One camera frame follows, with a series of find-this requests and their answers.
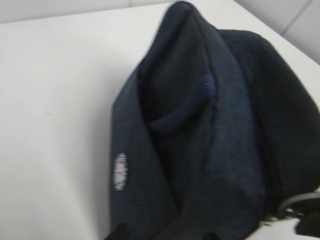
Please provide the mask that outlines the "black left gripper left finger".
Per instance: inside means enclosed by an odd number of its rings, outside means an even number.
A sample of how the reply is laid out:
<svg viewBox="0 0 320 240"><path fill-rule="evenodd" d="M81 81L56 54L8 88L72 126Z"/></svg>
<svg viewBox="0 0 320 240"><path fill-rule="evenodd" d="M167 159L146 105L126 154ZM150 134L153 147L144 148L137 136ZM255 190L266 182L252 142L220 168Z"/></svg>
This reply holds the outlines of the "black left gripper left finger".
<svg viewBox="0 0 320 240"><path fill-rule="evenodd" d="M105 238L105 240L128 240L129 229L124 223L118 224L115 229Z"/></svg>

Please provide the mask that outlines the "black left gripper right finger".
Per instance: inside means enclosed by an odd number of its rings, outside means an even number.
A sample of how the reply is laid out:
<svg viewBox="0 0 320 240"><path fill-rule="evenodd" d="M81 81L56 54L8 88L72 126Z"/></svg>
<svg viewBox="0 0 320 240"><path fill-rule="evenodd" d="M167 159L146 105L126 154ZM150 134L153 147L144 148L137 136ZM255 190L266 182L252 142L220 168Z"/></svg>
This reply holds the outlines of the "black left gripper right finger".
<svg viewBox="0 0 320 240"><path fill-rule="evenodd" d="M214 232L207 232L203 235L202 240L220 240L220 238Z"/></svg>

